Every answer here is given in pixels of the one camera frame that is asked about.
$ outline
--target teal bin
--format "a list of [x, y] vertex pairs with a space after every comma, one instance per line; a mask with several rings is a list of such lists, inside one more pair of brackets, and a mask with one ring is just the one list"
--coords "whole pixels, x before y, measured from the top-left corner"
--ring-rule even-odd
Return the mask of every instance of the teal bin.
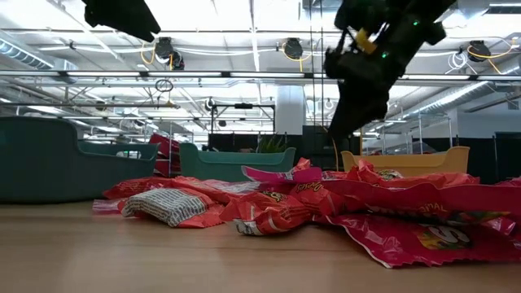
[[[157, 145], [78, 146], [66, 120], [0, 118], [0, 203], [69, 203], [101, 199], [115, 184], [154, 173]], [[140, 151], [141, 159], [115, 156]]]
[[295, 152], [293, 147], [278, 154], [249, 154], [199, 151], [192, 143], [179, 146], [182, 176], [227, 182], [250, 180], [243, 175], [242, 166], [268, 172], [288, 172], [293, 168]]

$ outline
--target table surface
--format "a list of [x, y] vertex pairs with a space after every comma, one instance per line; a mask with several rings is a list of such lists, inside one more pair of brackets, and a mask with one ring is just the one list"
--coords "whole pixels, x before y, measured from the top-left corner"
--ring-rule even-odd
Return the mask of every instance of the table surface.
[[0, 206], [0, 291], [521, 292], [519, 264], [385, 269], [333, 227], [258, 238], [90, 207]]

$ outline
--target skittles logo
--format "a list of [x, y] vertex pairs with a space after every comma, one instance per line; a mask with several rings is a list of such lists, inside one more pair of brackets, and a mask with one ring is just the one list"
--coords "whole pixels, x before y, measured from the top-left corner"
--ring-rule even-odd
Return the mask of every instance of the skittles logo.
[[471, 240], [462, 231], [453, 227], [421, 225], [416, 236], [422, 245], [430, 250], [463, 249], [471, 246]]

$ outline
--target yellow bin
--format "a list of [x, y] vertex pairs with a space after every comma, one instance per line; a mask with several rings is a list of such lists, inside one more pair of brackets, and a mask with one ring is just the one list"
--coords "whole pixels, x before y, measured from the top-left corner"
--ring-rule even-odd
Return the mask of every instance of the yellow bin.
[[349, 172], [357, 162], [364, 159], [374, 165], [375, 171], [396, 170], [404, 177], [413, 177], [432, 173], [466, 173], [469, 151], [466, 146], [456, 146], [442, 155], [353, 155], [350, 151], [342, 152], [344, 169]]

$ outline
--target ceiling light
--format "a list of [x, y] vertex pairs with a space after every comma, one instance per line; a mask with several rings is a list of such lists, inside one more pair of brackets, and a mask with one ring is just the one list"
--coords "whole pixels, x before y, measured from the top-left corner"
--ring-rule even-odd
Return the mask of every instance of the ceiling light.
[[21, 71], [21, 70], [0, 70], [3, 77], [59, 77], [57, 72], [48, 71]]
[[61, 114], [62, 112], [55, 107], [48, 107], [48, 106], [29, 106], [28, 108], [31, 108], [36, 111], [45, 112], [49, 114]]
[[70, 77], [139, 77], [139, 72], [67, 72]]
[[85, 127], [90, 127], [90, 125], [86, 124], [85, 122], [81, 122], [79, 120], [74, 120], [74, 119], [71, 119], [72, 122], [76, 123], [77, 125], [81, 125], [81, 126], [85, 126]]
[[445, 74], [414, 74], [404, 75], [401, 80], [410, 81], [467, 81], [468, 75], [445, 75]]
[[479, 76], [478, 81], [521, 81], [521, 77], [500, 76], [500, 75]]
[[490, 3], [490, 7], [521, 7], [521, 3]]
[[244, 78], [303, 78], [303, 73], [232, 72], [231, 77]]
[[118, 129], [116, 127], [96, 126], [96, 128], [107, 132], [121, 132], [121, 129]]
[[149, 77], [222, 77], [220, 72], [149, 72]]
[[97, 116], [64, 116], [64, 119], [82, 119], [82, 120], [101, 120], [103, 117]]
[[384, 122], [388, 122], [388, 123], [407, 123], [407, 121], [404, 121], [404, 120], [385, 120]]

